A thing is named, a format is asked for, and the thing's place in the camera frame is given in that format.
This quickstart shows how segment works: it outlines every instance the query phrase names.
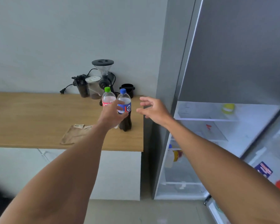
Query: white container lid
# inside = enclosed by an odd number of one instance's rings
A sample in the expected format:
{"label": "white container lid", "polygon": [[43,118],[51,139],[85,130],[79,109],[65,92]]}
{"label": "white container lid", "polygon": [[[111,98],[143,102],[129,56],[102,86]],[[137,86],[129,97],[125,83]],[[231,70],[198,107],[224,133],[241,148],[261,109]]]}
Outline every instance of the white container lid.
{"label": "white container lid", "polygon": [[85,81],[88,82],[88,83],[94,83],[94,82],[97,82],[97,81],[100,81],[100,80],[101,80],[101,77],[99,77],[99,76],[90,76],[90,77],[85,79]]}

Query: forearm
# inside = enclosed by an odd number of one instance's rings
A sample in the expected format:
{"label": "forearm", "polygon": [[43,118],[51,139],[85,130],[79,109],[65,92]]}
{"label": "forearm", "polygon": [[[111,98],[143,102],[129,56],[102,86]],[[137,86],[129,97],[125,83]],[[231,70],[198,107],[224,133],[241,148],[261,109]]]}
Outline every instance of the forearm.
{"label": "forearm", "polygon": [[232,223],[280,223],[280,191],[270,181],[177,121],[168,119],[165,127]]}
{"label": "forearm", "polygon": [[102,125],[94,126],[83,140],[42,169],[15,197],[0,218],[0,224],[25,223],[16,220],[16,214],[23,213],[31,215],[34,223],[38,223],[37,217],[41,217],[39,223],[45,217],[62,223],[83,223],[106,133]]}

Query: red label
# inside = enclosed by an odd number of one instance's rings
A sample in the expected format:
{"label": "red label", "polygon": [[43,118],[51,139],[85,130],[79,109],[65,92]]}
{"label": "red label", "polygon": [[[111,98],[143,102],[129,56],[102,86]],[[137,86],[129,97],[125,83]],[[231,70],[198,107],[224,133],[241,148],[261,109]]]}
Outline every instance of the red label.
{"label": "red label", "polygon": [[106,106],[108,104],[111,104],[112,102],[110,102],[110,103],[102,102],[102,103],[103,103],[103,106]]}

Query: floor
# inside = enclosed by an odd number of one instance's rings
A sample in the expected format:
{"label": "floor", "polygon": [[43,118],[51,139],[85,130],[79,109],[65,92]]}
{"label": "floor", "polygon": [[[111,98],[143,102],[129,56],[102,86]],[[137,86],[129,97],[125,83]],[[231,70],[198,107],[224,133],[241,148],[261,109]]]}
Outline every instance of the floor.
{"label": "floor", "polygon": [[215,224],[202,201],[152,200],[147,173],[142,162],[140,201],[90,200],[84,224]]}

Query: blue label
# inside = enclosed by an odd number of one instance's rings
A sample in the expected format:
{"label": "blue label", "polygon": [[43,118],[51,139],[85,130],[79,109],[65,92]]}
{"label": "blue label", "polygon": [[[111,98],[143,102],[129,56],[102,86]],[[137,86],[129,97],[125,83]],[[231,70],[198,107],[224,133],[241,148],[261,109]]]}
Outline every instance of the blue label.
{"label": "blue label", "polygon": [[266,178],[273,173],[273,171],[264,162],[258,164],[255,169]]}
{"label": "blue label", "polygon": [[123,108],[123,111],[117,110],[119,113],[130,112],[131,111],[131,103],[126,105],[118,105]]}

